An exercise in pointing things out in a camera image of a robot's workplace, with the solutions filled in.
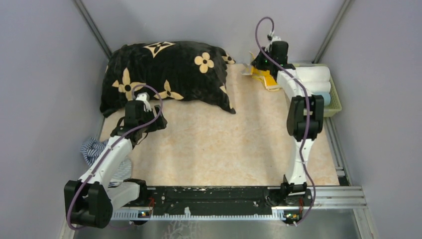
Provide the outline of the yellow grey towel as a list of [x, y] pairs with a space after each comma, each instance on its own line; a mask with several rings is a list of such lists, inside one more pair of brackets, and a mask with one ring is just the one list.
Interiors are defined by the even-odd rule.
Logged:
[[270, 92], [278, 91], [281, 86], [271, 75], [271, 62], [265, 56], [261, 56], [261, 53], [256, 57], [252, 52], [250, 54], [250, 63], [243, 64], [244, 69], [241, 72], [244, 76], [250, 76], [251, 78], [262, 83], [264, 88]]

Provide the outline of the light blue towel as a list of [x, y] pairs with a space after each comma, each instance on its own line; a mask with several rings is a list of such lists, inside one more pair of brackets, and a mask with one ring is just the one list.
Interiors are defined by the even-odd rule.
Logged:
[[321, 93], [323, 100], [324, 100], [324, 106], [329, 106], [331, 103], [331, 95], [329, 92], [322, 92]]

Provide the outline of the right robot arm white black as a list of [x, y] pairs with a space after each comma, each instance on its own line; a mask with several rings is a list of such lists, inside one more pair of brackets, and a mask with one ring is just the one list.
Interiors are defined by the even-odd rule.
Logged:
[[269, 71], [290, 97], [286, 127], [293, 139], [293, 148], [280, 198], [284, 204], [293, 205], [307, 192], [307, 163], [312, 145], [323, 128], [324, 99], [311, 93], [299, 80], [294, 65], [288, 63], [288, 47], [287, 42], [272, 38], [267, 46], [260, 48], [252, 66]]

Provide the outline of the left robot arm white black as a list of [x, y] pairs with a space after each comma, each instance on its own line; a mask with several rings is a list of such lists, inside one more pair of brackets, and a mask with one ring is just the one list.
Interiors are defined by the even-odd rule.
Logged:
[[69, 180], [64, 187], [66, 222], [73, 230], [103, 229], [116, 210], [130, 203], [143, 206], [149, 200], [144, 180], [129, 178], [117, 186], [109, 184], [144, 135], [166, 128], [163, 101], [154, 106], [148, 100], [130, 101], [124, 112], [97, 160], [78, 180]]

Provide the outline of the top white rolled towel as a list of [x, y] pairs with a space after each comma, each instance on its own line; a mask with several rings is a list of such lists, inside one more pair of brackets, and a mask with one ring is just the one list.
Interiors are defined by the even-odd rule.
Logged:
[[297, 67], [296, 74], [299, 80], [304, 83], [328, 82], [330, 70], [327, 66]]

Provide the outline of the white rolled towel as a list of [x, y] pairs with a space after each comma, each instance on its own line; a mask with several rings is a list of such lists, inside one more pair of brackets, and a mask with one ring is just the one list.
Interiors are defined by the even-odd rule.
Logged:
[[331, 90], [331, 82], [306, 82], [304, 86], [313, 93], [323, 92], [329, 93]]
[[297, 67], [296, 74], [299, 80], [304, 83], [328, 82], [330, 70], [327, 66]]

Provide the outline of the middle white rolled towel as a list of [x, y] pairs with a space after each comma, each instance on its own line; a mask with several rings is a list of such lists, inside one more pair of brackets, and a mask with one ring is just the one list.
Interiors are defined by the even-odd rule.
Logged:
[[323, 92], [329, 93], [331, 90], [331, 82], [306, 82], [304, 86], [313, 93]]

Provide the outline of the blue white striped towel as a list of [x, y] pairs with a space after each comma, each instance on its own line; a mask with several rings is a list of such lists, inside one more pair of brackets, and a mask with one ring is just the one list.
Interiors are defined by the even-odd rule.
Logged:
[[[102, 151], [105, 149], [108, 143], [108, 139], [99, 141], [95, 138], [89, 138], [80, 147], [80, 152], [85, 162], [91, 167], [95, 161], [99, 158]], [[131, 178], [132, 175], [132, 162], [128, 156], [120, 163], [119, 167], [115, 171], [108, 187], [117, 187], [124, 180]]]

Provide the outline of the black pillow with tan flowers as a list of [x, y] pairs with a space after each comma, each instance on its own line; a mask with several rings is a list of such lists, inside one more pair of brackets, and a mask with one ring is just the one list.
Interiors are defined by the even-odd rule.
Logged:
[[100, 112], [107, 118], [135, 95], [147, 93], [155, 100], [202, 101], [235, 114], [226, 86], [231, 64], [235, 60], [227, 51], [203, 42], [123, 45], [107, 63]]

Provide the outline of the green plastic basket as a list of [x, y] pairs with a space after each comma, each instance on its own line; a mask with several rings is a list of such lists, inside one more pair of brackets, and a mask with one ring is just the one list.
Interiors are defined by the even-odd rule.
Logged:
[[[327, 65], [326, 64], [295, 63], [294, 66], [295, 66], [295, 68], [297, 68], [297, 67], [327, 66]], [[334, 116], [336, 113], [338, 113], [342, 110], [342, 105], [341, 105], [338, 93], [336, 91], [336, 87], [335, 87], [335, 84], [334, 84], [334, 81], [333, 81], [331, 74], [330, 74], [330, 80], [329, 81], [331, 82], [331, 90], [329, 92], [330, 95], [331, 95], [331, 103], [330, 103], [329, 106], [324, 107], [324, 117], [325, 118], [330, 118], [330, 117]]]

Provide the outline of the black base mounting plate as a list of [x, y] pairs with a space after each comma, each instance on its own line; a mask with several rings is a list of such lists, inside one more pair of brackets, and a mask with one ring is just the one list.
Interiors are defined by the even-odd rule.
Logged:
[[313, 196], [307, 189], [302, 194], [285, 195], [279, 186], [155, 186], [141, 192], [141, 198], [124, 205], [125, 209], [141, 207], [154, 216], [266, 216], [273, 207], [289, 210], [309, 206]]

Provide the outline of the aluminium frame rail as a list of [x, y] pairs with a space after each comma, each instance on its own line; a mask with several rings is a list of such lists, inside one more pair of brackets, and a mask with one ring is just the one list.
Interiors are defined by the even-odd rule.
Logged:
[[367, 202], [360, 186], [316, 186], [313, 208], [365, 209]]

